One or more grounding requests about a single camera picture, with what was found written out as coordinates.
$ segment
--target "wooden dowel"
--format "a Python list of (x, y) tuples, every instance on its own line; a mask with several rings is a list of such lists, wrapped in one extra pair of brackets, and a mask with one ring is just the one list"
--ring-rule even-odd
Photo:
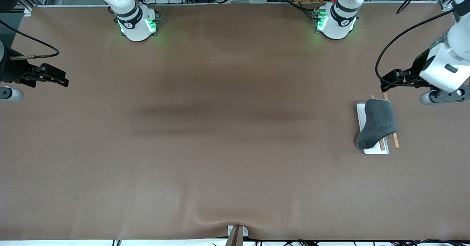
[[(388, 100), (388, 96), (387, 96), (387, 93), (386, 93), (386, 92), (383, 92), (383, 93), (382, 93), (382, 96), (383, 96), (383, 99)], [(393, 136), (393, 143), (395, 144), (395, 149), (399, 149), (399, 148), (400, 148), (400, 144), (398, 144), (398, 136), (397, 136), (397, 134), (396, 134), (396, 133), (393, 133), (392, 136)]]
[(381, 150), (381, 151), (384, 151), (384, 150), (385, 150), (385, 142), (383, 141), (383, 139), (381, 139), (381, 140), (379, 141), (379, 144), (380, 144), (380, 150)]

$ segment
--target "table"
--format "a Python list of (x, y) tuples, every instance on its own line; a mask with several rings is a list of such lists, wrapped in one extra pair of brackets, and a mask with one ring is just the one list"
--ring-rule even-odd
[[(380, 97), (379, 52), (440, 13), (397, 8), (364, 5), (335, 41), (289, 5), (171, 6), (139, 43), (105, 8), (34, 8), (20, 30), (60, 49), (37, 63), (70, 86), (0, 104), (0, 239), (194, 239), (230, 224), (254, 239), (470, 239), (470, 104), (394, 88), (401, 149), (354, 147), (355, 105)], [(381, 73), (452, 24), (405, 35)]]

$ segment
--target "white tray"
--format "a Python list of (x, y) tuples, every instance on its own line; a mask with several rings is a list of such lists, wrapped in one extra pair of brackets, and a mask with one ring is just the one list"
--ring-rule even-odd
[[(366, 104), (364, 103), (359, 103), (356, 105), (357, 109), (357, 117), (359, 119), (359, 129), (362, 131), (364, 126), (366, 125), (366, 111), (365, 111)], [(385, 145), (385, 150), (380, 149), (380, 142), (377, 142), (377, 144), (371, 148), (371, 149), (363, 149), (364, 154), (388, 154), (388, 144), (387, 144), (387, 138), (383, 138), (383, 144)]]

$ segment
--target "brown table surface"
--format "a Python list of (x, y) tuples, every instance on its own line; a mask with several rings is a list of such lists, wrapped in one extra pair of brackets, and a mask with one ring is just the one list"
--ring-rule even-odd
[[(34, 8), (20, 30), (61, 51), (35, 63), (70, 86), (20, 86), (23, 101), (0, 105), (0, 239), (209, 238), (229, 224), (255, 239), (470, 239), (470, 104), (395, 88), (401, 149), (354, 147), (355, 105), (381, 96), (379, 52), (440, 13), (397, 8), (364, 5), (334, 41), (289, 5), (168, 7), (139, 43), (105, 8)], [(452, 24), (407, 34), (381, 72)]]

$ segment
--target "brown tablecloth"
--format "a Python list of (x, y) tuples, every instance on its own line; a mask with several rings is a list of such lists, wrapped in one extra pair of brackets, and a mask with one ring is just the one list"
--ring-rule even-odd
[[(437, 4), (367, 4), (343, 40), (289, 5), (168, 7), (130, 42), (105, 8), (34, 8), (20, 30), (61, 53), (68, 88), (2, 102), (0, 239), (470, 239), (470, 104), (389, 92), (401, 149), (357, 151), (374, 65)], [(406, 69), (453, 24), (391, 47)], [(49, 50), (17, 36), (23, 54)]]

